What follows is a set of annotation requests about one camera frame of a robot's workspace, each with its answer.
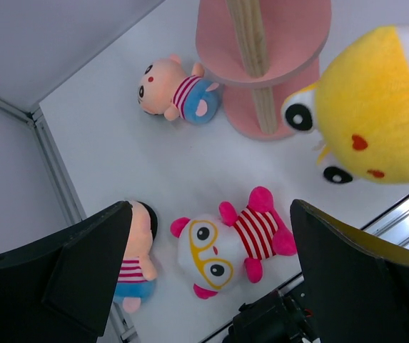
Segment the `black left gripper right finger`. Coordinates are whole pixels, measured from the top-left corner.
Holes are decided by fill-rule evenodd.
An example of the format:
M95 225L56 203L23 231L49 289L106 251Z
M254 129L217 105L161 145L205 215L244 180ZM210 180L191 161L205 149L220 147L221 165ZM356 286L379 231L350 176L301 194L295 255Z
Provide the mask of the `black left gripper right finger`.
M320 340L409 342L409 249L303 200L290 215Z

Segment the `boy plush blue pants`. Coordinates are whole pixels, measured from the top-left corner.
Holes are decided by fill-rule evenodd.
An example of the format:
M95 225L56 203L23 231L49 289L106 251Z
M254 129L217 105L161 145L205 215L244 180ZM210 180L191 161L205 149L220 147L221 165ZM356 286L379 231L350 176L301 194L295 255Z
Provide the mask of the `boy plush blue pants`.
M148 65L138 85L137 101L147 114L206 124L221 106L220 84L205 77L199 62L187 73L181 58L172 54Z

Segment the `boy plush black hair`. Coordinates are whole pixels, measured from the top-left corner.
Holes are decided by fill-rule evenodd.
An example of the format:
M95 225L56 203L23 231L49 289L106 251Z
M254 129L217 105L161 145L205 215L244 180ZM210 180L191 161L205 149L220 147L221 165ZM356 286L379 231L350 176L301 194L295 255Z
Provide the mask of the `boy plush black hair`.
M132 314L153 294L157 270L150 258L158 228L155 212L143 202L131 200L132 217L126 249L113 300Z

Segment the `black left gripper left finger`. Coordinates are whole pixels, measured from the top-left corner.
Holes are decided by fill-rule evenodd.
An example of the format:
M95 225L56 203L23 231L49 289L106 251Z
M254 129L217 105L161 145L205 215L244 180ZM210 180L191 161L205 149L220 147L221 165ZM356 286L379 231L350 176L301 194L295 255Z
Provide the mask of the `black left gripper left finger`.
M132 220L129 202L0 253L0 342L96 342Z

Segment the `yellow plush toy big eyes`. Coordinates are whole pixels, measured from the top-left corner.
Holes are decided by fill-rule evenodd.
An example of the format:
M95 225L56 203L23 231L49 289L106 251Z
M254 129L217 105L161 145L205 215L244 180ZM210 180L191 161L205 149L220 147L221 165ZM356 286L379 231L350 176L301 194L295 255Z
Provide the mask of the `yellow plush toy big eyes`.
M286 98L281 115L293 131L320 133L328 182L409 184L409 25L361 36Z

